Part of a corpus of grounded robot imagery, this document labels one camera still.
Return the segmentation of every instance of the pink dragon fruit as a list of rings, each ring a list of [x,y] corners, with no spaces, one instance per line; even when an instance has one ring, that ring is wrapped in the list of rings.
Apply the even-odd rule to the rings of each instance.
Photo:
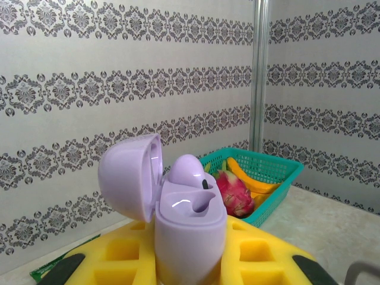
[[[255,200],[245,184],[228,170],[218,170],[216,183],[219,187],[227,214],[237,218],[250,216],[255,209]]]

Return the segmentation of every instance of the green basket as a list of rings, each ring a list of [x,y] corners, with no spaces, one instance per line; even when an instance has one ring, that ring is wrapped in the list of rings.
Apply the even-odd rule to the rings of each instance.
[[[267,183],[281,183],[260,207],[243,221],[260,227],[284,200],[292,182],[303,169],[303,164],[267,154],[238,148],[223,148],[200,159],[203,166],[211,162],[210,173],[221,169],[223,160],[233,157],[251,178]]]

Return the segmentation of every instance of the gray metal object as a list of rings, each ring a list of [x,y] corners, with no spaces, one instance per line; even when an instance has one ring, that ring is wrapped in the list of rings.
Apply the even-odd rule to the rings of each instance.
[[[256,0],[254,19],[254,57],[252,72],[251,130],[249,149],[257,152],[262,148],[264,124],[265,81],[269,39],[270,0]]]
[[[352,263],[352,265],[347,270],[344,285],[355,285],[360,273],[368,273],[380,278],[380,266],[363,261]]]

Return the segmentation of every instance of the yellow foam tray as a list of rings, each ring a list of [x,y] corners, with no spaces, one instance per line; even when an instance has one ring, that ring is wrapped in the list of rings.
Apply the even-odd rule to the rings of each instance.
[[[66,285],[159,285],[154,256],[154,222],[134,221],[65,257],[85,255]],[[307,252],[228,216],[226,247],[215,285],[311,285],[293,261]]]

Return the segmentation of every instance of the patterned wall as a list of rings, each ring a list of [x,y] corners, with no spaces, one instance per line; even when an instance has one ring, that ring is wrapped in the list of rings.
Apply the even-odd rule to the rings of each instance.
[[[0,0],[0,273],[123,219],[100,195],[113,144],[248,148],[254,3]]]
[[[380,215],[380,4],[273,0],[264,152],[295,185]]]

